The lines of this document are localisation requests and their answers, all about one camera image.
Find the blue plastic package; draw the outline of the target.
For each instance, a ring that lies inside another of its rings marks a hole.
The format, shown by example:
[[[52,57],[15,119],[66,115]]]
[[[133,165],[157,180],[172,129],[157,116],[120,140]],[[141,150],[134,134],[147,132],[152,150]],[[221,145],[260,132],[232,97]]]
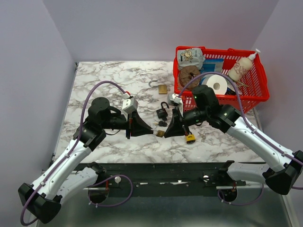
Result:
[[[200,69],[200,73],[204,72],[219,72],[221,73],[223,70],[223,58],[218,59],[206,59],[203,62],[202,68]]]

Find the black padlock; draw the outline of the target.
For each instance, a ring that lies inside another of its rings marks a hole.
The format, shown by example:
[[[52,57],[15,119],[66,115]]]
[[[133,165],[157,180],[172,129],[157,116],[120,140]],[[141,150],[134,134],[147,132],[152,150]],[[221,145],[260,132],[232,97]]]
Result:
[[[168,117],[168,113],[163,105],[166,105],[167,108],[169,108],[169,105],[167,102],[161,102],[160,105],[161,105],[161,108],[156,111],[157,117],[159,119],[162,119],[163,121],[166,121],[167,117]]]

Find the white toilet paper roll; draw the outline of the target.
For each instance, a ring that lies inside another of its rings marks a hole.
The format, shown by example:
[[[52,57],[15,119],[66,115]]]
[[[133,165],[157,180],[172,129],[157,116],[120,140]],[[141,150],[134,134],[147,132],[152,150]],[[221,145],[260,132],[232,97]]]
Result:
[[[212,88],[216,95],[225,95],[228,87],[226,79],[216,74],[206,79],[206,85]]]

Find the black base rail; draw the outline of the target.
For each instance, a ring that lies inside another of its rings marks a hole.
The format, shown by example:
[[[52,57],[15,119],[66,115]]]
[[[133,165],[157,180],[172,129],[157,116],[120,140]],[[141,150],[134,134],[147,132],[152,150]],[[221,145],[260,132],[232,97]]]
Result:
[[[93,195],[112,198],[169,197],[169,196],[215,196],[217,187],[232,189],[245,186],[225,172],[227,163],[84,163],[75,171],[92,167],[98,174],[98,182],[110,176],[121,175],[120,183],[109,180],[89,189]]]

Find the red plastic basket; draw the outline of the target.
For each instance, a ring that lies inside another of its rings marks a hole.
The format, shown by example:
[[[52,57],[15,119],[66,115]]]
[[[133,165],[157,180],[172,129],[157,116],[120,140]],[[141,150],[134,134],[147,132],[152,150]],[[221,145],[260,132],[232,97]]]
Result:
[[[175,59],[173,62],[173,76],[174,76],[174,93],[179,94],[181,92],[181,87],[178,85],[178,61],[177,52],[181,50],[186,50],[193,48],[192,46],[178,46],[176,47]],[[222,73],[227,75],[228,71],[234,66],[234,64],[241,59],[241,57],[248,57],[253,54],[254,51],[248,50],[237,50],[229,48],[226,50],[222,49],[209,49],[204,46],[199,46],[202,50],[206,59],[224,59]],[[257,55],[253,61],[253,66],[250,71],[244,75],[240,82],[247,85],[239,88],[241,104],[244,113],[247,113],[253,109],[260,102],[265,102],[269,99],[270,94],[267,87],[267,76],[264,67],[260,61],[260,57]],[[239,109],[239,102],[236,95],[216,95],[220,104],[230,104],[235,108]],[[193,95],[191,91],[184,91],[182,93],[182,101],[184,104],[184,111],[193,109],[196,106]]]

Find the small brass padlock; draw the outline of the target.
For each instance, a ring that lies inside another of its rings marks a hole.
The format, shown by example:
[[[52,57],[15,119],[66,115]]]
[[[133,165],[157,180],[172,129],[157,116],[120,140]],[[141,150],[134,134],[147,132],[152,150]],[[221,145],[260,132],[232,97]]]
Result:
[[[162,138],[165,134],[165,131],[152,129],[152,134],[157,136],[157,137]]]

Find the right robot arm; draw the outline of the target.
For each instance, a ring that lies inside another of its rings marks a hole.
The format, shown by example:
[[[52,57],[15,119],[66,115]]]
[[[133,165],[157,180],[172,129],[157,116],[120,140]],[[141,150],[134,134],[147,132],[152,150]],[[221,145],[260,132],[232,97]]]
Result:
[[[200,85],[193,89],[196,107],[181,113],[172,110],[172,120],[165,138],[189,134],[189,127],[208,122],[210,126],[236,138],[261,157],[265,164],[245,164],[227,161],[218,173],[218,181],[229,185],[233,181],[266,184],[274,192],[287,195],[303,170],[302,151],[293,152],[269,138],[231,105],[219,104],[214,91]]]

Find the brown tape roll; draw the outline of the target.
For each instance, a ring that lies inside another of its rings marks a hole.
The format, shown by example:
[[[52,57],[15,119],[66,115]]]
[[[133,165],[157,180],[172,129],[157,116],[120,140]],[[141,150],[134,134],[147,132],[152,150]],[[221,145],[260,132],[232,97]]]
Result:
[[[183,87],[193,78],[200,75],[200,71],[197,66],[185,66],[178,74],[178,87],[183,89]]]

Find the yellow padlock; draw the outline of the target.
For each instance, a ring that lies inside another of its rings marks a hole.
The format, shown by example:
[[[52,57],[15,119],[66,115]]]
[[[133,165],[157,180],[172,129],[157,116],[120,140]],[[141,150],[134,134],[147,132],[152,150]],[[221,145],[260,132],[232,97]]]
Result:
[[[191,132],[188,133],[188,134],[185,136],[185,138],[186,138],[186,143],[187,143],[187,144],[193,144],[193,143],[195,143],[195,141],[196,141],[196,138],[195,138],[194,134],[192,134]]]

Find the light blue wipes pack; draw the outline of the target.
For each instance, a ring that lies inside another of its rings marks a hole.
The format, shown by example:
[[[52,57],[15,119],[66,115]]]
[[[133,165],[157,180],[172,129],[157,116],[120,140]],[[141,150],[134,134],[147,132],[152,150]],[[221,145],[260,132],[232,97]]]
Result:
[[[177,51],[178,69],[186,66],[196,66],[199,70],[202,68],[205,56],[200,48],[187,48]]]

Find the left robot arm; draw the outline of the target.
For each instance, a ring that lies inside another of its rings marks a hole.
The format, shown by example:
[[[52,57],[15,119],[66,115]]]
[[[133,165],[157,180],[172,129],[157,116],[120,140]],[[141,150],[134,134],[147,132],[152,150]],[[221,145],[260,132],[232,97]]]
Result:
[[[59,213],[63,203],[79,190],[93,185],[101,186],[105,175],[92,164],[70,177],[75,167],[107,136],[105,130],[124,130],[126,138],[153,134],[137,112],[138,103],[134,97],[123,100],[123,109],[110,105],[105,97],[93,99],[88,116],[81,119],[79,128],[59,158],[31,184],[23,183],[18,194],[23,205],[22,214],[28,210],[44,224]]]

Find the cream pump lotion bottle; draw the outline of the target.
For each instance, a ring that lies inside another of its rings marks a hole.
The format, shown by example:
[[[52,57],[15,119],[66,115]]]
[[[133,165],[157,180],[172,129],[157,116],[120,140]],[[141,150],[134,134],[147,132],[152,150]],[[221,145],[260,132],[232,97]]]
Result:
[[[228,76],[235,82],[240,81],[241,78],[252,68],[253,61],[258,54],[260,54],[260,50],[255,49],[255,52],[250,54],[248,57],[241,57],[229,70]]]

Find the black-headed keys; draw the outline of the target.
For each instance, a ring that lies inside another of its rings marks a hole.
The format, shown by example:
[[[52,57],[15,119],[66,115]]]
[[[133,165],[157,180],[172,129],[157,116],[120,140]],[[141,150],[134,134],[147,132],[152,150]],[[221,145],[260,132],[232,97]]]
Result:
[[[164,122],[164,121],[158,121],[158,122],[154,122],[152,124],[152,128],[153,129],[156,129],[158,127],[167,127],[167,126],[168,126],[168,124],[166,122]]]

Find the large brass padlock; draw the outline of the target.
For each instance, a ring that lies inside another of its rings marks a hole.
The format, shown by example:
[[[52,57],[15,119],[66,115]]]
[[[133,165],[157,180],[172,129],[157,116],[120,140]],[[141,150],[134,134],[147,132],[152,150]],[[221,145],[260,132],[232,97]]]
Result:
[[[151,80],[149,81],[149,87],[153,88],[153,87],[157,87],[158,88],[158,93],[160,95],[165,95],[170,91],[170,88],[165,85],[165,84],[158,84],[158,80]]]

